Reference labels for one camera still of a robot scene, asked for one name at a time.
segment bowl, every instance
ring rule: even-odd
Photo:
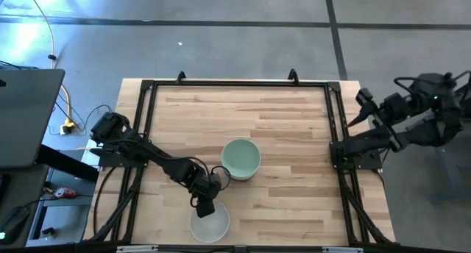
[[[260,168],[261,155],[258,147],[243,138],[230,141],[221,153],[222,165],[230,172],[231,179],[245,181]]]
[[[229,230],[230,217],[226,207],[216,200],[214,213],[203,218],[198,217],[196,209],[190,215],[190,231],[199,242],[214,243],[223,238]]]

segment red object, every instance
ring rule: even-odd
[[[75,192],[75,190],[72,190],[70,188],[58,188],[54,192],[54,196],[57,199],[73,199],[77,197],[77,193]]]

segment white bowl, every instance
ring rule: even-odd
[[[190,231],[199,242],[214,243],[223,238],[229,230],[230,217],[226,207],[216,200],[214,213],[200,218],[196,215],[196,209],[190,215]]]

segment laptop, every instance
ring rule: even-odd
[[[0,70],[0,169],[35,164],[65,71]]]

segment floor stripe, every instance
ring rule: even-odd
[[[282,27],[282,28],[328,28],[328,22],[290,21],[140,21],[105,18],[62,18],[48,17],[50,24],[61,25],[112,25],[112,26],[239,26],[239,27]],[[0,15],[0,23],[36,24],[43,23],[42,16]]]
[[[471,24],[360,24],[339,23],[339,29],[436,29],[470,30]]]
[[[333,50],[336,55],[337,68],[339,70],[340,80],[348,80],[347,69],[345,68],[344,55],[341,51],[339,28],[337,27],[337,19],[335,11],[333,10],[332,0],[325,0],[327,5],[327,13],[330,21],[330,31],[332,32]]]

